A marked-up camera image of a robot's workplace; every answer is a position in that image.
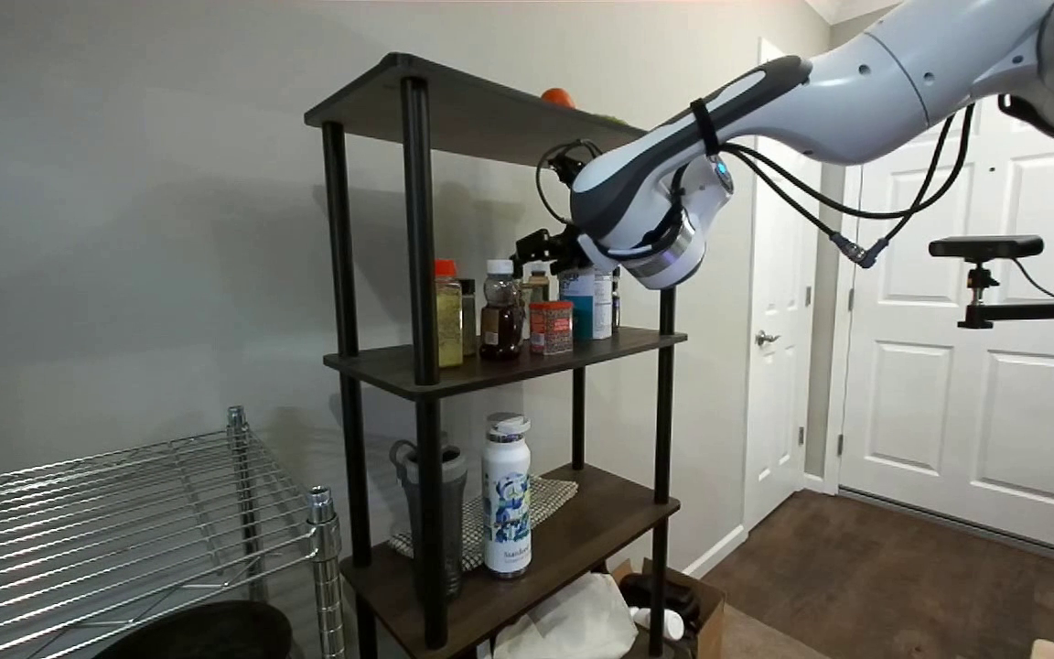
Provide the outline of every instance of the gray tumbler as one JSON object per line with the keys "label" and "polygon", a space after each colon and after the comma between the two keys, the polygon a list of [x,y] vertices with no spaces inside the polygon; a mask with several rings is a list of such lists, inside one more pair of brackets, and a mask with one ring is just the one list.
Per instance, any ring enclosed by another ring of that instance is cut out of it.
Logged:
{"label": "gray tumbler", "polygon": [[[413,527],[414,585],[421,596],[426,567],[422,564],[422,492],[417,481],[417,446],[398,440],[389,449],[389,460],[397,468],[397,479],[409,503],[409,522]],[[442,534],[447,563],[447,597],[462,589],[462,503],[466,488],[466,459],[455,446],[442,447]]]}

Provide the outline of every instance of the orange fruit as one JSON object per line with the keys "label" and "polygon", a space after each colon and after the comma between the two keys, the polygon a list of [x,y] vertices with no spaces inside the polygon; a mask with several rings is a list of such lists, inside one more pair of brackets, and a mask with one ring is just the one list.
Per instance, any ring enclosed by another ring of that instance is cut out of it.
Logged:
{"label": "orange fruit", "polygon": [[575,108],[577,101],[572,100],[572,94],[568,94],[567,89],[553,86],[540,95],[540,99],[547,100],[548,103],[564,105],[564,108]]}

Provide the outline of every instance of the door handle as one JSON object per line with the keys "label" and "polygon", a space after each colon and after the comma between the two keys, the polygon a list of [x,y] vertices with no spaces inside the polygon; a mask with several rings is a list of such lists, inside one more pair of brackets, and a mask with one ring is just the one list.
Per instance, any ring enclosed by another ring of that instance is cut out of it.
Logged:
{"label": "door handle", "polygon": [[764,330],[759,329],[759,333],[754,335],[754,342],[761,348],[765,344],[774,344],[780,338],[779,334],[768,334]]}

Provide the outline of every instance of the black pot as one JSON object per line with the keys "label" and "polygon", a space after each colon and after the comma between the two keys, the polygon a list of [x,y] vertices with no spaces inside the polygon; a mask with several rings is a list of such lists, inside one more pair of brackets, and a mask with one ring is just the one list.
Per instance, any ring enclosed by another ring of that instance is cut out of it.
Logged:
{"label": "black pot", "polygon": [[258,601],[191,606],[105,647],[96,659],[288,659],[292,625]]}

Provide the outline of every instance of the shelving unit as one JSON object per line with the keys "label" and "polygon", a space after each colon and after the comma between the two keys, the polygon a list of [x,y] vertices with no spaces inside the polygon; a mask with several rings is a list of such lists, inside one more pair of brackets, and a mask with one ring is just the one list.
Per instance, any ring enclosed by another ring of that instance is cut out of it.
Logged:
{"label": "shelving unit", "polygon": [[[608,150],[644,131],[538,97],[451,67],[390,53],[305,115],[323,132],[331,259],[335,290],[337,353],[325,364],[339,371],[344,452],[347,459],[352,556],[344,576],[356,589],[360,656],[376,656],[376,618],[414,658],[448,659],[473,651],[503,625],[551,596],[614,551],[653,531],[653,573],[664,577],[669,515],[681,504],[669,497],[669,443],[674,412],[675,292],[661,292],[658,329],[629,329],[603,342],[578,345],[572,354],[524,355],[515,363],[469,360],[440,371],[433,289],[433,212],[430,151],[535,167],[548,148],[586,138]],[[406,164],[406,226],[413,344],[359,350],[356,289],[352,274],[348,159],[344,135],[402,142]],[[657,429],[653,488],[588,466],[585,461],[585,368],[590,364],[658,350]],[[484,573],[464,577],[461,595],[447,603],[443,563],[441,399],[560,371],[572,371],[572,463],[549,477],[580,483],[579,493],[532,532],[531,566],[523,579],[497,581]],[[372,546],[364,464],[360,383],[413,401],[417,419],[418,481],[422,483],[423,544],[415,551],[427,565],[419,575],[419,603],[413,563],[384,545]],[[664,579],[653,593],[656,633],[648,654],[662,655]]]}
{"label": "shelving unit", "polygon": [[343,656],[330,493],[302,496],[242,409],[229,420],[0,476],[0,658],[91,656],[201,601],[268,600],[269,577],[300,564],[316,577],[323,658]]}

